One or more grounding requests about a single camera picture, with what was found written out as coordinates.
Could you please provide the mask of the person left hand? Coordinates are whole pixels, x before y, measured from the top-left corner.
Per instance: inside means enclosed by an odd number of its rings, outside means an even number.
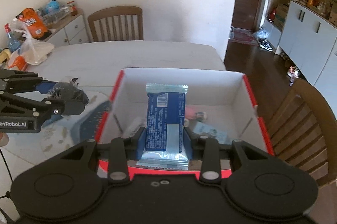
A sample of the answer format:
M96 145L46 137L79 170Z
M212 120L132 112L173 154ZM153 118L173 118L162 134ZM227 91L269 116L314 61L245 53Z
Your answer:
M6 146L9 143L9 137L6 133L0 133L0 147Z

